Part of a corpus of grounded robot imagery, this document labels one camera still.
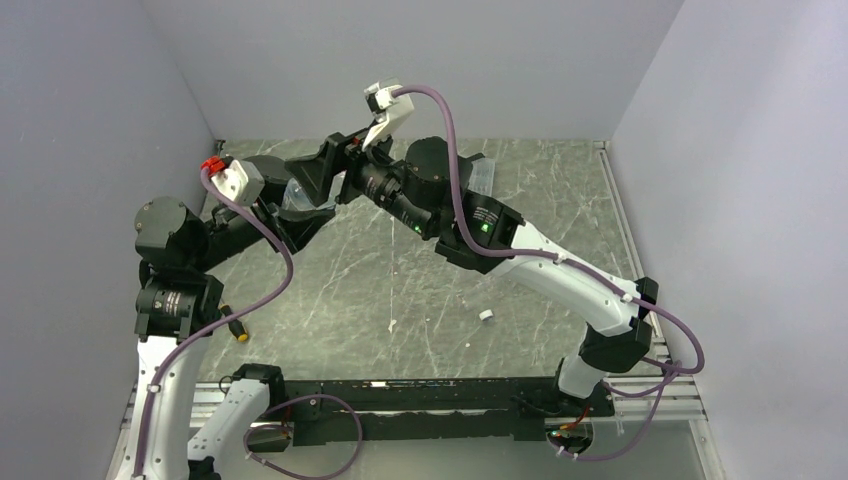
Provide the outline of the labelled water bottle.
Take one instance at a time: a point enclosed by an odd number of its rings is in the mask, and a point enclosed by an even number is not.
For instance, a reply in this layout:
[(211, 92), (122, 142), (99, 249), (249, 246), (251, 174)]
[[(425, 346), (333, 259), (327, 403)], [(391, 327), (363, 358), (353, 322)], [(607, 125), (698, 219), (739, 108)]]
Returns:
[(282, 200), (283, 208), (290, 211), (312, 211), (312, 210), (334, 210), (335, 203), (332, 199), (320, 205), (314, 204), (306, 194), (302, 185), (291, 178), (286, 185)]

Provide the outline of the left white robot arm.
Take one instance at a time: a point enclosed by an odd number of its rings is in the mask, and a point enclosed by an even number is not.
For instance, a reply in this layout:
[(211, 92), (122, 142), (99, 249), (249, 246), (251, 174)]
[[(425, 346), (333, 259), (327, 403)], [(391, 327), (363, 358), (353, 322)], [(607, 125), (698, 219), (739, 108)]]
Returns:
[(282, 370), (245, 364), (230, 375), (211, 417), (191, 429), (199, 369), (214, 332), (244, 334), (243, 313), (223, 303), (224, 286), (212, 269), (261, 241), (291, 264), (334, 210), (287, 209), (289, 177), (268, 155), (210, 157), (200, 180), (217, 200), (208, 219), (163, 196), (145, 203), (134, 220), (138, 377), (120, 479), (223, 479), (226, 450), (244, 442), (254, 421), (282, 426), (290, 413)]

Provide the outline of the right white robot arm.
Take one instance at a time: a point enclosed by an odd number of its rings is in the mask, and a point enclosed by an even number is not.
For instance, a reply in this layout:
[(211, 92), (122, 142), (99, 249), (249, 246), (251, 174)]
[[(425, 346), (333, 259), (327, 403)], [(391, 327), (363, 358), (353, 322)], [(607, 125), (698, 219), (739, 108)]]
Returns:
[(461, 206), (454, 208), (444, 139), (416, 140), (400, 160), (391, 157), (391, 145), (385, 140), (366, 146), (361, 133), (334, 133), (317, 152), (286, 161), (285, 170), (314, 205), (329, 199), (341, 176), (337, 203), (364, 196), (422, 240), (434, 240), (446, 262), (507, 278), (582, 317), (582, 343), (561, 361), (550, 391), (560, 413), (578, 413), (607, 374), (626, 373), (647, 354), (651, 334), (645, 317), (656, 302), (655, 281), (625, 280), (590, 266), (516, 210), (471, 190), (471, 157), (457, 159)]

